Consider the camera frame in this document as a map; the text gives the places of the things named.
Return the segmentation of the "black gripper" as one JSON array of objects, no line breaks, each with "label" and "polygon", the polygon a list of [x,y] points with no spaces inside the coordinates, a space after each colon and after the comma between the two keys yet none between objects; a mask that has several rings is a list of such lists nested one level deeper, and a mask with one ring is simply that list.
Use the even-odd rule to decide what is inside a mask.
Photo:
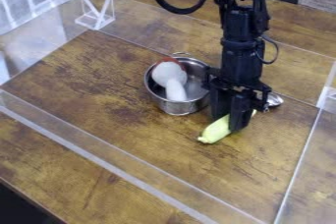
[{"label": "black gripper", "polygon": [[218,120],[230,113],[228,129],[234,133],[248,126],[254,110],[266,111],[268,108],[272,89],[260,81],[263,65],[267,64],[264,52],[263,39],[226,40],[220,67],[207,69],[211,115]]}]

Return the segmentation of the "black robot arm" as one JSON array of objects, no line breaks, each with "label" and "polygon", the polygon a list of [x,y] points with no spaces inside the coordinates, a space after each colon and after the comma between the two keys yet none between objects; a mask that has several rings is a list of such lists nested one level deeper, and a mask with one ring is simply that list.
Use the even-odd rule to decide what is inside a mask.
[{"label": "black robot arm", "polygon": [[232,132],[247,127],[254,111],[268,109],[271,87],[260,81],[270,15],[266,0],[214,0],[223,29],[222,63],[208,69],[212,116],[228,118]]}]

